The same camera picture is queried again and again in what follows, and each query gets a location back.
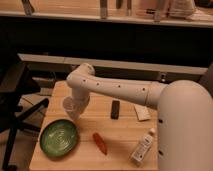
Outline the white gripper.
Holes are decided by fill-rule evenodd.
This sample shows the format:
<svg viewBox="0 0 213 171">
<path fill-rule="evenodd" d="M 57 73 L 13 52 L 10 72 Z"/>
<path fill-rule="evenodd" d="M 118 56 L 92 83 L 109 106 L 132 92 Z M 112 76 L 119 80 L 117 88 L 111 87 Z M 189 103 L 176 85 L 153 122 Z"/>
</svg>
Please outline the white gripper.
<svg viewBox="0 0 213 171">
<path fill-rule="evenodd" d="M 73 88 L 71 96 L 78 110 L 84 110 L 90 101 L 90 93 L 82 88 Z"/>
</svg>

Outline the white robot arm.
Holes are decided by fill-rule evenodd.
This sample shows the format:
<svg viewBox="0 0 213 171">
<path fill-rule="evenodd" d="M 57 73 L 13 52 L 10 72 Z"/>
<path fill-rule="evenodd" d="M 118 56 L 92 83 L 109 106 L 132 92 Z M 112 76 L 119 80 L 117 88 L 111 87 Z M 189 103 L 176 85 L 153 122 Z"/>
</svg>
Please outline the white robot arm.
<svg viewBox="0 0 213 171">
<path fill-rule="evenodd" d="M 80 103 L 95 92 L 155 109 L 159 171 L 213 171 L 213 97 L 202 85 L 101 78 L 88 63 L 67 76 L 67 85 Z"/>
</svg>

